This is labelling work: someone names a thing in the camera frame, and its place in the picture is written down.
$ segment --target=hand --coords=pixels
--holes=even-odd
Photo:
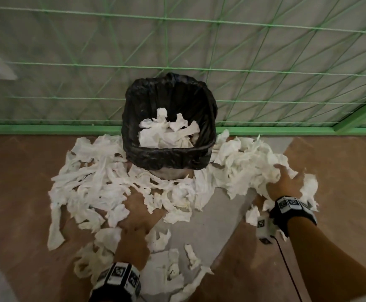
[[[144,269],[150,250],[145,241],[146,231],[144,227],[123,230],[121,240],[114,254],[114,262],[124,262],[134,265],[138,270]]]
[[[281,164],[275,164],[275,168],[278,168],[281,172],[281,177],[276,183],[267,183],[267,192],[273,201],[278,200],[282,196],[300,198],[302,193],[300,189],[303,187],[303,178],[305,174],[299,172],[293,179],[288,175],[286,167]]]

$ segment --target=black trash bag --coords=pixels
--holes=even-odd
[[[140,147],[139,123],[156,118],[158,108],[166,108],[167,121],[176,121],[181,113],[185,120],[200,127],[192,148]],[[186,75],[168,73],[159,78],[141,78],[126,91],[121,133],[127,160],[138,167],[156,171],[162,167],[202,169],[208,165],[216,140],[215,118],[218,108],[214,96],[202,81]]]

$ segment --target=wire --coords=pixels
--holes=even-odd
[[[299,300],[300,300],[301,302],[303,302],[303,301],[302,301],[302,298],[301,298],[301,294],[299,293],[299,290],[298,290],[298,288],[296,287],[295,281],[293,280],[292,274],[291,274],[291,272],[290,272],[290,270],[289,270],[288,264],[286,263],[286,260],[285,260],[284,254],[282,253],[280,243],[279,243],[279,242],[278,242],[278,240],[275,238],[275,236],[271,236],[271,237],[272,237],[273,239],[275,239],[275,241],[277,242],[278,248],[280,249],[280,252],[281,252],[282,259],[284,260],[284,263],[285,263],[286,269],[288,270],[289,276],[291,277],[292,284],[293,284],[293,286],[295,287],[296,293],[298,294],[298,298],[299,298]]]

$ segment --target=floor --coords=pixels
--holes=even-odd
[[[64,164],[65,152],[75,138],[0,136],[0,301],[65,301],[70,288],[81,288],[75,301],[86,299],[89,282],[72,278],[70,264],[91,234],[79,230],[64,214],[67,242],[52,252],[46,247],[50,178]],[[319,181],[319,227],[366,266],[366,137],[271,138],[267,142],[276,152],[283,152],[291,142],[285,151],[291,167],[306,167]],[[277,246],[260,244],[255,228],[241,218],[254,194],[250,191],[234,200],[224,197],[216,193],[202,215],[172,227],[171,247],[180,248],[179,238],[191,233],[189,242],[215,272],[204,278],[190,301],[295,301]],[[202,227],[202,233],[193,234],[190,224]],[[291,244],[282,242],[281,247],[302,298],[308,301]]]

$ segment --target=black wristband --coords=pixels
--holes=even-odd
[[[283,196],[279,198],[270,211],[270,218],[274,220],[274,224],[284,232],[286,237],[289,237],[288,221],[295,216],[305,217],[317,225],[313,212],[306,204],[294,197]]]
[[[128,263],[114,263],[102,271],[89,302],[134,302],[141,291],[140,273]]]

